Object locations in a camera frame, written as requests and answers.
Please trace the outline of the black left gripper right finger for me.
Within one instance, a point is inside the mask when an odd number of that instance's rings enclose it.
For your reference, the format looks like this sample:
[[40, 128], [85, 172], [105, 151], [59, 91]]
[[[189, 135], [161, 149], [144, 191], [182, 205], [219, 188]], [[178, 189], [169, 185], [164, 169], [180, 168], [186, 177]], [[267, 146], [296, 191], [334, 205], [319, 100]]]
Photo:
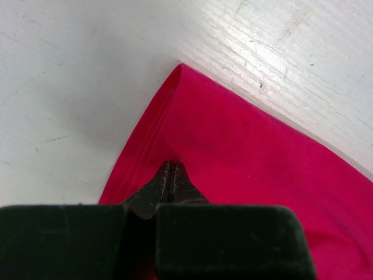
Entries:
[[295, 213], [278, 205], [216, 205], [172, 164], [156, 210], [159, 279], [315, 279]]

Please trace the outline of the bright red t shirt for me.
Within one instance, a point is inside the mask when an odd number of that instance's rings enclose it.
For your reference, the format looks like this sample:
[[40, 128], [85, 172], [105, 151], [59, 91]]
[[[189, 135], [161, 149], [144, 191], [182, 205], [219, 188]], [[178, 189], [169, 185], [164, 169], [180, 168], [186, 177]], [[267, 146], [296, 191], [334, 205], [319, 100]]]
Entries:
[[211, 202], [292, 209], [304, 227], [318, 279], [372, 278], [371, 180], [184, 64], [146, 108], [99, 202], [122, 202], [168, 160], [184, 164]]

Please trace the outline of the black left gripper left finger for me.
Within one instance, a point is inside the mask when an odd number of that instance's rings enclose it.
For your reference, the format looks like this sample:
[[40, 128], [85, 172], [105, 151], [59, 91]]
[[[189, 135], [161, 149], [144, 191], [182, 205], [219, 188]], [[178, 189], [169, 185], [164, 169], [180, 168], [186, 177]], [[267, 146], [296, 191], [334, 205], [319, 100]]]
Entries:
[[1, 208], [2, 279], [155, 279], [156, 206], [167, 200], [165, 162], [115, 205]]

